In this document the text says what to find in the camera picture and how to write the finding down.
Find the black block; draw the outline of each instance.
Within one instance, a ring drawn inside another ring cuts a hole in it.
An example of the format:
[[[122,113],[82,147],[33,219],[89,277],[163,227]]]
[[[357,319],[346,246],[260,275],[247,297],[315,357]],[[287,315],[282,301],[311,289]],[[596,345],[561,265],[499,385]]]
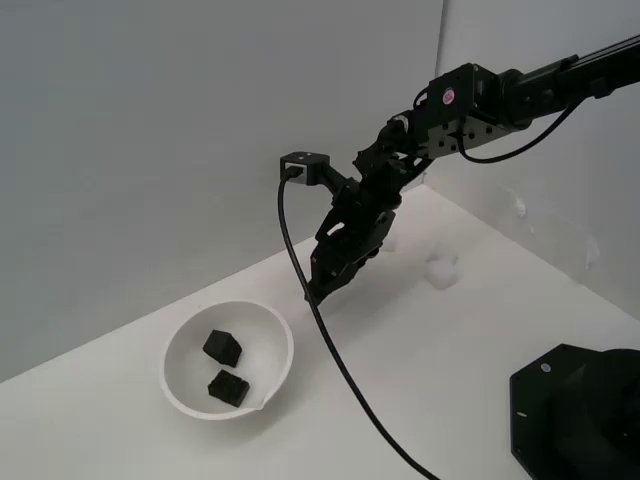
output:
[[[220,330],[211,332],[202,350],[214,360],[230,367],[238,365],[238,359],[242,353],[242,347],[233,335]]]
[[[219,398],[224,403],[239,407],[249,391],[249,382],[235,375],[220,370],[216,378],[209,384],[209,395]]]

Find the wire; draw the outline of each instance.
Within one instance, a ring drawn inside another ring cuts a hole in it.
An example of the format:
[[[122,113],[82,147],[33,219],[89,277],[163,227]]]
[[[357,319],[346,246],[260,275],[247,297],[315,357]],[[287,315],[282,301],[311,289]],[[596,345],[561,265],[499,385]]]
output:
[[[491,157],[491,158],[475,158],[467,154],[467,150],[464,148],[464,141],[463,141],[464,135],[462,132],[464,123],[460,122],[460,128],[456,132],[456,140],[458,141],[458,150],[460,150],[460,155],[462,155],[464,158],[466,158],[467,160],[473,163],[481,163],[486,165],[490,163],[502,162],[503,160],[508,160],[535,147],[542,140],[544,140],[549,135],[551,135],[551,133],[556,128],[558,128],[562,124],[562,122],[564,122],[567,119],[567,117],[569,117],[569,115],[571,115],[574,112],[576,108],[578,108],[578,105],[580,105],[580,102],[567,107],[567,109],[564,110],[560,114],[560,116],[558,116],[558,118],[555,119],[555,121],[549,126],[549,128],[547,128],[544,132],[542,132],[540,135],[538,135],[536,138],[534,138],[532,141],[530,141],[526,145],[518,148],[517,150],[514,150],[513,152],[505,153],[504,155],[498,155],[497,157]]]
[[[322,338],[327,344],[327,348],[331,353],[331,356],[338,365],[338,369],[342,376],[347,381],[349,388],[356,396],[356,399],[360,403],[360,406],[371,420],[371,423],[376,427],[380,435],[387,441],[387,443],[393,448],[402,459],[409,464],[416,472],[422,475],[429,480],[439,480],[433,473],[429,472],[426,468],[416,462],[411,456],[404,451],[404,449],[395,441],[395,439],[391,436],[391,434],[387,431],[387,429],[382,425],[376,414],[373,412],[364,395],[358,388],[358,385],[353,380],[353,377],[349,373],[347,366],[342,361],[338,350],[336,349],[333,340],[331,339],[331,335],[329,335],[329,331],[324,324],[324,320],[322,320],[322,315],[320,314],[320,310],[318,309],[318,305],[313,299],[313,295],[309,290],[309,286],[307,285],[307,280],[304,276],[304,272],[302,271],[302,267],[300,266],[300,262],[298,261],[298,257],[296,256],[296,252],[293,249],[293,244],[291,243],[291,237],[289,236],[289,230],[287,228],[287,222],[284,215],[284,187],[286,183],[291,179],[299,176],[302,173],[302,169],[299,167],[289,167],[285,170],[283,177],[280,179],[280,186],[278,187],[278,219],[280,221],[280,230],[282,230],[282,238],[284,239],[284,244],[287,247],[287,252],[289,253],[289,257],[291,258],[291,263],[293,264],[293,268],[296,271],[296,275],[298,276],[298,280],[300,280],[300,285],[302,285],[302,289],[304,290],[305,297],[307,302],[309,303],[309,307],[311,308],[311,312],[313,313],[314,318],[316,319],[316,323],[318,324],[318,328],[320,329],[320,333],[322,334]]]
[[[424,94],[427,93],[428,89],[429,89],[429,87],[426,86],[426,87],[424,87],[422,90],[420,90],[418,92],[418,95],[416,95],[416,98],[413,99],[413,108],[417,108],[418,107],[420,98],[422,98],[424,96]]]

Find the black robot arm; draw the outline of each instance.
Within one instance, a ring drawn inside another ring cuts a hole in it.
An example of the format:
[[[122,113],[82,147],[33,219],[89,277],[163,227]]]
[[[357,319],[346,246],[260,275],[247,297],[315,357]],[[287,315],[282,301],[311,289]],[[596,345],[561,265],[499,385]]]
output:
[[[565,111],[561,122],[583,100],[637,82],[640,36],[528,74],[508,70],[496,75],[469,63],[432,80],[412,109],[391,118],[375,143],[358,152],[353,164],[362,175],[359,182],[333,169],[326,155],[294,152],[282,157],[283,172],[289,166],[304,169],[295,181],[325,185],[333,195],[311,255],[308,286],[314,300],[320,303],[349,283],[378,254],[402,201],[402,188],[436,158],[459,151],[480,163],[510,158],[524,149],[495,159],[472,159],[466,150]]]

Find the red sticker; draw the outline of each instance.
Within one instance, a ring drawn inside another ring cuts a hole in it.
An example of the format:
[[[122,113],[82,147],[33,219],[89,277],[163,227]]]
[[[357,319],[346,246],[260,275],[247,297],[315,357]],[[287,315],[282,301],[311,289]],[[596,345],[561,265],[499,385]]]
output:
[[[451,105],[453,101],[456,99],[456,92],[453,88],[447,88],[444,91],[444,95],[442,95],[442,103],[445,105]]]

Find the white backdrop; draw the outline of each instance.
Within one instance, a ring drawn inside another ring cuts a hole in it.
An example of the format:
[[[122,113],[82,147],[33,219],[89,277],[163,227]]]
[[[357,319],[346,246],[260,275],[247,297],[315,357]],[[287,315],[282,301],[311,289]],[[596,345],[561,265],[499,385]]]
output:
[[[496,73],[527,72],[637,34],[637,0],[449,0],[438,73],[469,61]],[[511,151],[552,120],[473,155]],[[638,125],[640,85],[634,85],[585,102],[530,152],[490,166],[446,157],[430,167],[426,183],[640,318]]]
[[[0,0],[0,381],[281,250],[278,158],[355,173],[433,77],[441,12]],[[328,194],[289,199],[311,236]]]

